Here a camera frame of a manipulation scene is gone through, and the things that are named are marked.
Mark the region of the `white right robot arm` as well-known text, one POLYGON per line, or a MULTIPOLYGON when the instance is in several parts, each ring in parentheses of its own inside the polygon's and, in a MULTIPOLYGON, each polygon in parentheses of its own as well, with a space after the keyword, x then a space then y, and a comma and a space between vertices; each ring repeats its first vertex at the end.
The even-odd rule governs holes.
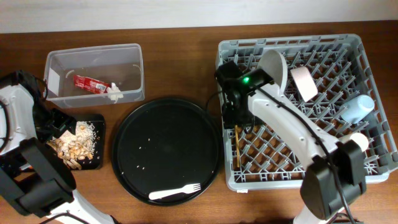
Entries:
POLYGON ((351 223, 349 205, 366 192, 362 133, 337 138, 305 116, 285 95, 289 70, 272 63, 244 73, 233 61, 220 65, 215 78, 230 103, 232 120, 266 123, 293 151, 305 176, 300 187, 304 202, 294 223, 331 223, 342 210, 351 223))

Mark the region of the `red snack wrapper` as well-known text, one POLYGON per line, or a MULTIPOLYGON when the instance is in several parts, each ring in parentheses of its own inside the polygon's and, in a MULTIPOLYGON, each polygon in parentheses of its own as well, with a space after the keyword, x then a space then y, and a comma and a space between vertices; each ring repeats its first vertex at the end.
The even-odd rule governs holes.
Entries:
POLYGON ((79 75, 75 75, 73 77, 73 81, 76 87, 94 94, 106 93, 107 88, 111 86, 108 83, 96 80, 94 78, 83 77, 79 75))

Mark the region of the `white plastic fork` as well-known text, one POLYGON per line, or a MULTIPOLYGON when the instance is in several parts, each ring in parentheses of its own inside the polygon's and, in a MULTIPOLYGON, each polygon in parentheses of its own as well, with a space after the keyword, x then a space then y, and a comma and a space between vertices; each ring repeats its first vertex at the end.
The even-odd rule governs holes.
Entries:
POLYGON ((164 197, 168 197, 168 196, 180 194, 180 193, 192 194, 194 192, 199 191, 200 189, 201 189, 200 184, 187 184, 184 187, 178 188, 178 189, 168 189, 168 190, 160 190, 160 191, 151 192, 149 194, 149 199, 157 200, 160 198, 164 198, 164 197))

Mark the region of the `grey plate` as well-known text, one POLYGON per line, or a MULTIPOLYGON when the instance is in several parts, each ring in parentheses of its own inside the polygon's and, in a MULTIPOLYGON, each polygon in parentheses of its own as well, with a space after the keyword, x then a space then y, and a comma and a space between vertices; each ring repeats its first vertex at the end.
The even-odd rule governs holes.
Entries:
POLYGON ((266 51, 257 65, 257 68, 263 69, 271 76, 280 88, 280 92, 284 93, 287 86, 288 69, 284 56, 276 50, 266 51))

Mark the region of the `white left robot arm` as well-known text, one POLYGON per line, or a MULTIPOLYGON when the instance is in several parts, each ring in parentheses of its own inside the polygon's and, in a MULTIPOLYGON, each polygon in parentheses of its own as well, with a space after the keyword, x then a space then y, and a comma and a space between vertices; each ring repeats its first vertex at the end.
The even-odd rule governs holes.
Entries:
POLYGON ((1 77, 1 197, 46 223, 116 223, 77 191, 71 170, 47 145, 74 132, 76 119, 46 107, 45 84, 23 70, 1 77))

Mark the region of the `blue cup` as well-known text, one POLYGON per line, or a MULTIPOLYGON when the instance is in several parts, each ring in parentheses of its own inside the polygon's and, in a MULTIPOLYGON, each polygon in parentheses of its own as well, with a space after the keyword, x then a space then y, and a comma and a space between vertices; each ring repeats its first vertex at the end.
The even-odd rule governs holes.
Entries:
POLYGON ((341 118, 351 124, 359 123, 375 107, 374 100, 368 95, 359 95, 342 105, 346 110, 341 114, 341 118))

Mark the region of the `pink bowl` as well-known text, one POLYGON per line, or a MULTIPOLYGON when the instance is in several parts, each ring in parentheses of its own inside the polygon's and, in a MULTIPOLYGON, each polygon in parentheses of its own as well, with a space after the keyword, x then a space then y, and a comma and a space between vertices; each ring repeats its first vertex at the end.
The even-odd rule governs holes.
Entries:
POLYGON ((308 102, 318 94, 318 89, 307 67, 290 70, 291 76, 304 102, 308 102))

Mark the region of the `rice and peanut shells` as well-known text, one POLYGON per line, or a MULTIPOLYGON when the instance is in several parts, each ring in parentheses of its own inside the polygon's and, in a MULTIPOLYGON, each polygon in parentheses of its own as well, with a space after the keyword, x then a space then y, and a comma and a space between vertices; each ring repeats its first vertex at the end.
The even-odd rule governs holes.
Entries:
POLYGON ((78 121, 75 134, 69 131, 47 141, 57 157, 71 170, 95 169, 100 163, 99 131, 91 122, 78 121))

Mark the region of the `white cup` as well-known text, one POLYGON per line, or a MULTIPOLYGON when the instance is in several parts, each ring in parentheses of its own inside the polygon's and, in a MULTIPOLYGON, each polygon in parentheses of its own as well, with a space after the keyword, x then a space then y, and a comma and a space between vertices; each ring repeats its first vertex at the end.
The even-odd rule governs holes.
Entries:
POLYGON ((368 138, 362 133, 351 133, 339 138, 339 141, 346 143, 348 141, 354 141, 364 152, 369 147, 368 138))

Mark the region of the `wooden chopstick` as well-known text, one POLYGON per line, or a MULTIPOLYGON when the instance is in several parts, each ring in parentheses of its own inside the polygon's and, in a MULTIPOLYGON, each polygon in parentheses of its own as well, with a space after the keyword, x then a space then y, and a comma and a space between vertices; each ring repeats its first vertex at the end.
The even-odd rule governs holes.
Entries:
POLYGON ((238 125, 235 124, 234 126, 234 133, 235 133, 235 147, 236 147, 236 167, 240 168, 240 151, 239 151, 239 130, 238 125))

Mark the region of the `white tissue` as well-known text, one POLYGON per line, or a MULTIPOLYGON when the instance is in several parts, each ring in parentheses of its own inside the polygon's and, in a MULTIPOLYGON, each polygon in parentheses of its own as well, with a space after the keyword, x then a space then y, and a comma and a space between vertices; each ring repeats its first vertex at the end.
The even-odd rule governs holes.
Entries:
POLYGON ((112 83, 110 87, 107 87, 106 92, 108 94, 108 98, 116 104, 118 100, 124 98, 124 95, 121 93, 121 90, 116 86, 115 83, 112 83))

